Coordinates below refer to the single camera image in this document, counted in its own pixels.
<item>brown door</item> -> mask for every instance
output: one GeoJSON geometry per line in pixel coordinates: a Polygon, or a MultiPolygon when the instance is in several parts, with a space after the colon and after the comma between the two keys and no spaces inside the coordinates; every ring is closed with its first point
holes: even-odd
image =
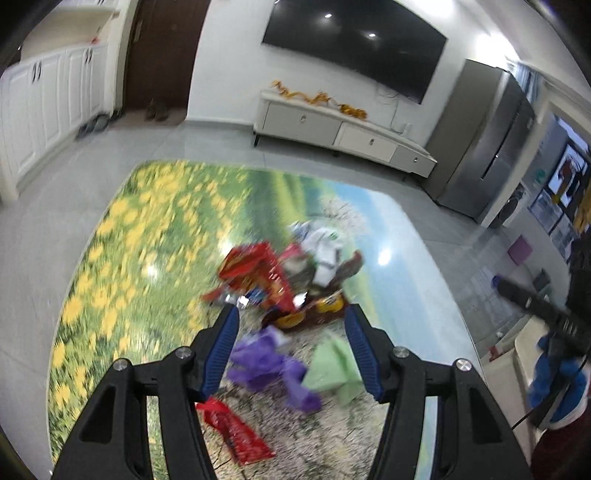
{"type": "Polygon", "coordinates": [[[125,81],[125,107],[152,99],[187,108],[197,43],[210,0],[140,0],[125,81]]]}

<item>shoes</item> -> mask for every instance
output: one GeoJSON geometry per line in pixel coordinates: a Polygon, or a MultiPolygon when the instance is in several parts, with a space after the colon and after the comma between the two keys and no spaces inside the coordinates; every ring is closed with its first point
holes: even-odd
{"type": "Polygon", "coordinates": [[[152,100],[146,109],[146,121],[154,120],[156,118],[156,104],[152,100]]]}
{"type": "Polygon", "coordinates": [[[156,103],[155,118],[157,122],[164,122],[168,118],[168,108],[166,108],[164,102],[156,103]]]}

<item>trash pile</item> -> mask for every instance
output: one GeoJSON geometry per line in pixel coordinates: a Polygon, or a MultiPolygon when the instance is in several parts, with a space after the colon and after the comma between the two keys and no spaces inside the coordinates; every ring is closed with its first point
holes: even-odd
{"type": "MultiPolygon", "coordinates": [[[[342,319],[348,305],[342,284],[359,272],[363,256],[355,251],[343,259],[342,237],[317,220],[289,230],[293,241],[279,254],[269,242],[233,247],[218,271],[221,285],[202,300],[262,312],[261,330],[234,346],[227,378],[253,393],[280,382],[290,408],[314,413],[322,408],[320,393],[334,392],[345,406],[364,391],[353,352],[346,340],[326,331],[307,366],[284,353],[290,341],[285,332],[342,319]]],[[[197,409],[222,434],[238,465],[274,456],[221,401],[210,398],[197,409]]]]}

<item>red snack bag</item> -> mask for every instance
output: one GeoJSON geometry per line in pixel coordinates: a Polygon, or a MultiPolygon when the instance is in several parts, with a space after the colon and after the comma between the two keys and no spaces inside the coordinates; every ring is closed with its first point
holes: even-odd
{"type": "Polygon", "coordinates": [[[250,465],[275,456],[275,452],[263,439],[225,403],[210,397],[205,403],[196,403],[195,408],[203,412],[203,418],[208,425],[222,434],[224,442],[238,465],[250,465]]]}
{"type": "Polygon", "coordinates": [[[284,312],[296,311],[293,292],[269,242],[233,247],[218,276],[232,290],[246,293],[259,287],[266,292],[271,304],[284,312]]]}

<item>metal screw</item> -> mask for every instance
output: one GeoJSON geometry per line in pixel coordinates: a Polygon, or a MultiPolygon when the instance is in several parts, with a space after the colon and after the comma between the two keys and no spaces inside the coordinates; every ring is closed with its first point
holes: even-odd
{"type": "Polygon", "coordinates": [[[127,360],[125,358],[118,358],[113,362],[113,368],[118,372],[125,370],[127,366],[127,360]]]}
{"type": "Polygon", "coordinates": [[[408,348],[404,348],[403,346],[395,346],[392,349],[392,354],[396,358],[406,358],[409,356],[410,352],[408,351],[408,348]]]}
{"type": "Polygon", "coordinates": [[[182,346],[177,348],[174,354],[182,360],[183,358],[189,358],[191,353],[191,349],[188,346],[182,346]]]}
{"type": "Polygon", "coordinates": [[[472,362],[465,358],[460,358],[459,360],[456,360],[456,367],[460,372],[469,372],[472,370],[472,362]]]}

